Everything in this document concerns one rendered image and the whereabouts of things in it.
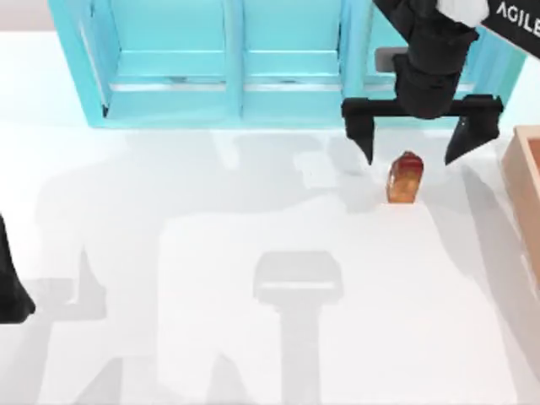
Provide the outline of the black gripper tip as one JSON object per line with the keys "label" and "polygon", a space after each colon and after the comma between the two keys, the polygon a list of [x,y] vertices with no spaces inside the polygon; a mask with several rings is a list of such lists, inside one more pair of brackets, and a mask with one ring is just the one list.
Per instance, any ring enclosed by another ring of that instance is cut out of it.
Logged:
{"label": "black gripper tip", "polygon": [[5,222],[0,214],[0,325],[21,324],[35,310],[35,302],[16,272]]}

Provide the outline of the light blue rack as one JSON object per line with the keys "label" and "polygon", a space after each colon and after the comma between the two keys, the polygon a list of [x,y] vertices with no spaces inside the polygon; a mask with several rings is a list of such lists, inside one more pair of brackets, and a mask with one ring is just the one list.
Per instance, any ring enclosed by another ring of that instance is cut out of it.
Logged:
{"label": "light blue rack", "polygon": [[341,127],[344,98],[393,97],[375,54],[404,44],[371,0],[47,2],[92,127]]}

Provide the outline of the shallow salmon-coloured box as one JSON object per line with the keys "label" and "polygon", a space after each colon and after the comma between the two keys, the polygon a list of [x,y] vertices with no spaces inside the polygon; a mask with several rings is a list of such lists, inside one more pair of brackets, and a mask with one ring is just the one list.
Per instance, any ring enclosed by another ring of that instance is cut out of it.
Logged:
{"label": "shallow salmon-coloured box", "polygon": [[540,290],[540,125],[514,127],[501,159],[535,290]]}

